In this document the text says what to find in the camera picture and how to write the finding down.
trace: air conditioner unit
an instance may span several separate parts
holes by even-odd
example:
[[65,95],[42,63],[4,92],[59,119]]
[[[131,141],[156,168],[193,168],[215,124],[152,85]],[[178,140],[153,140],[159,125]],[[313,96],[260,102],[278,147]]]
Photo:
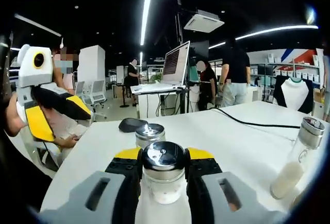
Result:
[[225,24],[215,14],[211,14],[202,10],[198,11],[190,21],[185,25],[185,30],[210,33]]

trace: ceiling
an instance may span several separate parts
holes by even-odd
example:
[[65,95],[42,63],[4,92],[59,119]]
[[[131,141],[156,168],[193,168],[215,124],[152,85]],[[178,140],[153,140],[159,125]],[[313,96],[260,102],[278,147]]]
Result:
[[[100,45],[106,51],[106,67],[125,64],[144,51],[146,58],[163,56],[177,46],[175,15],[184,26],[198,9],[219,15],[225,25],[210,34],[184,31],[184,40],[209,40],[210,45],[228,36],[241,36],[269,28],[306,24],[307,6],[293,0],[151,0],[146,39],[140,46],[144,0],[18,0],[15,12],[64,37],[64,45],[77,50]],[[12,47],[23,44],[55,47],[60,38],[15,19]],[[317,30],[281,31],[240,41],[247,51],[276,48],[313,48]],[[221,49],[210,50],[210,59]]]

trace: glass bottle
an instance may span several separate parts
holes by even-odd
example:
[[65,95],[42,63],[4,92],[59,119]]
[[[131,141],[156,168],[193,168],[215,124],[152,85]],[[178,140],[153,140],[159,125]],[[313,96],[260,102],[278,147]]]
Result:
[[275,199],[285,197],[294,189],[306,171],[312,154],[320,146],[323,133],[324,125],[320,121],[312,117],[303,118],[287,163],[270,186],[270,193]]

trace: hand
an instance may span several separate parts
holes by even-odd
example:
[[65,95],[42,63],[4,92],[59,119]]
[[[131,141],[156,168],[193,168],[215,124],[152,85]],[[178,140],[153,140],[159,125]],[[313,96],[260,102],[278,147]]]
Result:
[[64,147],[65,148],[73,148],[74,145],[78,142],[79,137],[76,135],[70,135],[68,138],[64,139]]
[[223,88],[225,87],[225,84],[220,84],[219,85],[219,91],[222,93],[223,92]]

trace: metal jar lid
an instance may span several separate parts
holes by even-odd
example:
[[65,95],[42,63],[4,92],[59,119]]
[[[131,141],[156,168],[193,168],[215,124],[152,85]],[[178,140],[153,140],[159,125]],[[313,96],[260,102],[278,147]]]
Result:
[[156,180],[171,180],[183,174],[185,168],[184,149],[172,142],[155,142],[142,153],[145,173]]
[[165,128],[159,124],[145,124],[135,131],[135,136],[142,140],[157,140],[165,133]]
[[320,146],[325,127],[315,118],[305,117],[301,123],[298,133],[300,141],[310,149],[317,149]]

